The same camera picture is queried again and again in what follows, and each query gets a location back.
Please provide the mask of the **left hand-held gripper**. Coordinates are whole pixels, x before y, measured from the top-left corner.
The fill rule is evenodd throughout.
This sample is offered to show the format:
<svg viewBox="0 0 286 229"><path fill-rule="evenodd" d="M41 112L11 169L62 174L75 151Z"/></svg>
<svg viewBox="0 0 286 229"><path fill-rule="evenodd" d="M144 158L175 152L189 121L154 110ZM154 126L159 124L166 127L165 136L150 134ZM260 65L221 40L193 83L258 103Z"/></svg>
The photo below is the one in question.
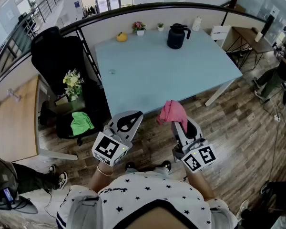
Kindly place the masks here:
<svg viewBox="0 0 286 229"><path fill-rule="evenodd" d="M114 166L133 146L134 138L141 122L141 111L127 111L116 114L99 132L92 147L93 156L99 161Z"/></svg>

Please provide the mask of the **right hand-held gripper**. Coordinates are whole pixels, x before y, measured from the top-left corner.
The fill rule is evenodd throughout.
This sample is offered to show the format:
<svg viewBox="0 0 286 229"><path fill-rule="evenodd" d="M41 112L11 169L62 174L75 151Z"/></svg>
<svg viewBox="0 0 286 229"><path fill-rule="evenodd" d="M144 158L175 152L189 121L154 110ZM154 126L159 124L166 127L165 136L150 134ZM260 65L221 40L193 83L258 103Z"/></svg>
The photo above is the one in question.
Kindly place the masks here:
<svg viewBox="0 0 286 229"><path fill-rule="evenodd" d="M201 171L216 161L214 147L207 139L202 138L200 126L192 118L187 118L187 131L184 133L183 126L179 122L172 122L173 135L179 145L173 149L175 161L182 161L191 173Z"/></svg>

